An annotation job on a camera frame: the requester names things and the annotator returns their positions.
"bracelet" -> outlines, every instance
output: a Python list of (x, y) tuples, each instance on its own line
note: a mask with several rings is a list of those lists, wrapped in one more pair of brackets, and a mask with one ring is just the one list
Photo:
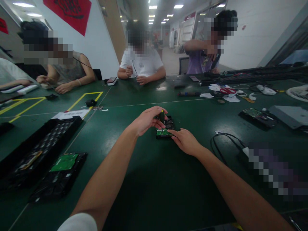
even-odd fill
[(81, 86), (81, 82), (79, 81), (79, 79), (76, 79), (78, 82), (79, 82), (79, 84), (80, 84), (80, 86)]

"black hair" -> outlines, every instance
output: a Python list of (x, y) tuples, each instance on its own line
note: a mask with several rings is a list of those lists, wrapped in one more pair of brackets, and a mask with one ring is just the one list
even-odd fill
[(48, 37), (48, 27), (40, 21), (23, 21), (21, 31), (17, 34), (23, 44), (29, 45), (31, 51), (52, 51), (53, 45), (58, 44), (58, 38)]
[(134, 47), (141, 47), (147, 37), (144, 24), (141, 21), (129, 20), (126, 25), (128, 44)]
[(218, 31), (219, 35), (226, 36), (231, 31), (237, 31), (237, 12), (235, 10), (226, 10), (220, 12), (214, 18), (214, 31)]

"purple shirt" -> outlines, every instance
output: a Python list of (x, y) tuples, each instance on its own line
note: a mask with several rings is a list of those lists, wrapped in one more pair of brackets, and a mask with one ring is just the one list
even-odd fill
[(213, 62), (209, 61), (207, 56), (202, 56), (201, 53), (201, 50), (187, 52), (189, 55), (187, 74), (200, 74), (211, 70)]

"gray tank top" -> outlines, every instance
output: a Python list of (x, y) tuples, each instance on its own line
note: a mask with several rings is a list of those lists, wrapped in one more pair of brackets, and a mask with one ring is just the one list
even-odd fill
[[(81, 53), (73, 51), (73, 57), (80, 61)], [(52, 66), (59, 73), (58, 84), (68, 83), (86, 76), (80, 62), (73, 59), (73, 64), (53, 64)]]

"white t-shirt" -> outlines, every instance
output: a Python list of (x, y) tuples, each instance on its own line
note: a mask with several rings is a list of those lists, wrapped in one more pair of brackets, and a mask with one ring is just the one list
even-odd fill
[(78, 213), (68, 218), (58, 231), (97, 231), (94, 218), (87, 213)]
[(0, 85), (13, 82), (15, 80), (34, 80), (22, 69), (10, 61), (0, 58)]
[(156, 50), (148, 47), (143, 55), (137, 55), (132, 48), (124, 51), (120, 68), (126, 69), (127, 65), (133, 67), (131, 78), (139, 76), (150, 76), (163, 66), (159, 54)]

